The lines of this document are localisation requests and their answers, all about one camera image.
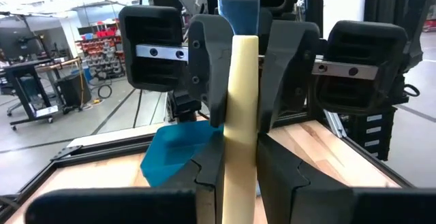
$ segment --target blue plastic object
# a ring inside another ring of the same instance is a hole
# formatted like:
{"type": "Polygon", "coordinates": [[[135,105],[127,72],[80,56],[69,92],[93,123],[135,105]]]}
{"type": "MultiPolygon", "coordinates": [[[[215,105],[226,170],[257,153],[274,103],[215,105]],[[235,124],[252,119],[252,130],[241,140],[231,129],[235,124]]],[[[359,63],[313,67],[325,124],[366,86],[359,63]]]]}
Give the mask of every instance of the blue plastic object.
{"type": "Polygon", "coordinates": [[[260,0],[218,0],[218,11],[235,35],[257,35],[260,0]]]}
{"type": "MultiPolygon", "coordinates": [[[[78,74],[79,70],[73,70],[71,74],[78,74]]],[[[83,67],[84,79],[89,83],[90,80],[93,79],[91,76],[91,72],[89,71],[89,67],[83,67]]]]}
{"type": "Polygon", "coordinates": [[[84,35],[84,38],[85,38],[86,40],[93,39],[93,38],[94,38],[94,34],[92,34],[92,33],[86,33],[86,34],[84,35]]]}
{"type": "Polygon", "coordinates": [[[209,143],[213,132],[222,130],[211,127],[208,121],[160,128],[141,163],[142,175],[151,187],[161,185],[209,143]]]}

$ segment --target black plastic housing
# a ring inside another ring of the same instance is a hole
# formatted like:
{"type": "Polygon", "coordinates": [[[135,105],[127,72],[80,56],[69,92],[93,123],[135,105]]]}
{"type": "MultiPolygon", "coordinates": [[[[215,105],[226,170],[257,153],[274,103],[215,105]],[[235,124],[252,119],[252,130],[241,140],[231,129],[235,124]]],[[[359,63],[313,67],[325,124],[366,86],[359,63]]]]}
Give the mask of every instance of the black plastic housing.
{"type": "Polygon", "coordinates": [[[119,14],[127,79],[137,89],[168,92],[180,84],[186,63],[137,57],[136,45],[179,47],[183,42],[180,12],[173,7],[132,5],[119,14]]]}
{"type": "Polygon", "coordinates": [[[407,35],[386,23],[339,21],[328,37],[324,60],[378,67],[374,80],[318,76],[315,98],[323,109],[367,114],[388,99],[404,59],[407,35]]]}
{"type": "Polygon", "coordinates": [[[267,133],[280,112],[302,110],[319,38],[315,23],[272,22],[260,80],[260,132],[267,133]]]}
{"type": "Polygon", "coordinates": [[[207,105],[213,127],[224,123],[232,38],[233,30],[222,16],[196,15],[191,19],[190,80],[185,85],[191,97],[207,105]]]}

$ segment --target gray floor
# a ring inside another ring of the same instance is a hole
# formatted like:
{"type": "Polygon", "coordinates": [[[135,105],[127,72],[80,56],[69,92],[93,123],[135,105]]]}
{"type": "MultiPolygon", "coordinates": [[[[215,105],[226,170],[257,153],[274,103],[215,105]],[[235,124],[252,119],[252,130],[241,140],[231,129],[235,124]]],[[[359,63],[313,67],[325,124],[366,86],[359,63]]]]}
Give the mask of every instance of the gray floor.
{"type": "MultiPolygon", "coordinates": [[[[406,81],[421,90],[421,96],[399,107],[394,120],[389,161],[392,169],[418,187],[436,187],[436,33],[423,33],[425,61],[407,74],[406,81]]],[[[50,86],[46,80],[43,85],[50,86]]],[[[12,131],[9,122],[25,117],[19,108],[6,116],[15,97],[0,96],[0,195],[12,194],[73,138],[132,128],[139,91],[121,78],[112,84],[112,96],[82,112],[55,116],[46,121],[19,125],[12,131]]],[[[165,95],[145,91],[137,126],[161,123],[165,95]]]]}

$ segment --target wooden board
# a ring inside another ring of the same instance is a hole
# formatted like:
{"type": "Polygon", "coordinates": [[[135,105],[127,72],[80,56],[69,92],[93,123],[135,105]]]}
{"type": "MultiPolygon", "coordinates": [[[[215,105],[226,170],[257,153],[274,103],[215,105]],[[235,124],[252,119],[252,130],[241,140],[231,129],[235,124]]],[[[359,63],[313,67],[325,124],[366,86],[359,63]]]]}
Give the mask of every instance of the wooden board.
{"type": "MultiPolygon", "coordinates": [[[[307,163],[353,187],[399,187],[342,140],[315,121],[274,129],[270,136],[307,163]]],[[[23,224],[29,203],[57,189],[148,187],[140,163],[144,153],[57,170],[6,224],[23,224]]],[[[262,198],[256,199],[255,224],[267,224],[262,198]]]]}

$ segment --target black stand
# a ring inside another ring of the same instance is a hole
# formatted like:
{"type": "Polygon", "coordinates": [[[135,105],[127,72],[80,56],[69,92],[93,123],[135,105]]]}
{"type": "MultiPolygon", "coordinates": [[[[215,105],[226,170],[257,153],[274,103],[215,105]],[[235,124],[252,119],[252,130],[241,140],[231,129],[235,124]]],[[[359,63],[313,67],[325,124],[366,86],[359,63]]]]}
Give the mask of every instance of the black stand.
{"type": "Polygon", "coordinates": [[[51,107],[50,100],[48,99],[44,87],[42,86],[41,81],[38,78],[37,72],[35,70],[35,65],[39,65],[47,62],[50,62],[50,60],[30,61],[30,62],[20,63],[5,68],[7,79],[9,80],[9,82],[11,82],[12,86],[14,87],[16,95],[20,99],[20,102],[28,116],[28,118],[26,119],[11,122],[10,125],[13,130],[16,130],[15,125],[44,120],[44,119],[46,119],[49,123],[52,123],[52,115],[50,114],[57,112],[57,106],[53,108],[51,107]],[[31,100],[29,96],[26,94],[24,85],[20,79],[21,77],[26,75],[30,75],[35,80],[36,89],[38,93],[41,95],[42,100],[44,101],[44,105],[46,107],[44,108],[44,111],[35,110],[33,106],[31,106],[31,100]]]}

